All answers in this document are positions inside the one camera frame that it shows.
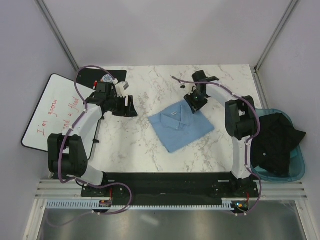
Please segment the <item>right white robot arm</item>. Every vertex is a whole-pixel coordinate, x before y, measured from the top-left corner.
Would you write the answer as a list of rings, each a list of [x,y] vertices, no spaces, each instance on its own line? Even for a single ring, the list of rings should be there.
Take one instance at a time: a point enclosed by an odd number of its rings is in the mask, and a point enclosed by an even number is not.
[[[229,184],[229,191],[235,197],[247,191],[243,181],[252,175],[251,154],[249,153],[253,138],[261,130],[259,116],[251,96],[239,96],[215,77],[206,76],[203,70],[192,75],[194,87],[184,96],[191,111],[196,113],[208,103],[208,98],[218,101],[225,110],[225,129],[232,139],[233,164],[231,173],[236,178]]]

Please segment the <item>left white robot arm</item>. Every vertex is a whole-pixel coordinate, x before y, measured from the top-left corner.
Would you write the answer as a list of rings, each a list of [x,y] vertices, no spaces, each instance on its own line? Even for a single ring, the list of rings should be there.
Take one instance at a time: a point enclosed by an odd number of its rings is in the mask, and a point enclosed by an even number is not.
[[[84,110],[67,132],[48,137],[48,168],[62,184],[78,180],[92,186],[99,197],[109,193],[110,185],[103,180],[103,172],[88,164],[90,154],[86,152],[85,140],[95,140],[97,125],[105,113],[126,118],[138,116],[133,96],[125,95],[128,88],[126,81],[98,82],[95,91],[84,99]]]

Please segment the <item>light blue long sleeve shirt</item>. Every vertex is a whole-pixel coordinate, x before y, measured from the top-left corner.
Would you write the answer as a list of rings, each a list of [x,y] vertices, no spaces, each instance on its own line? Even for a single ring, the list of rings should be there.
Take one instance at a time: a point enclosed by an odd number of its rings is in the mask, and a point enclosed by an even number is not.
[[[200,111],[193,113],[185,100],[148,117],[160,142],[174,153],[214,131],[214,125]]]

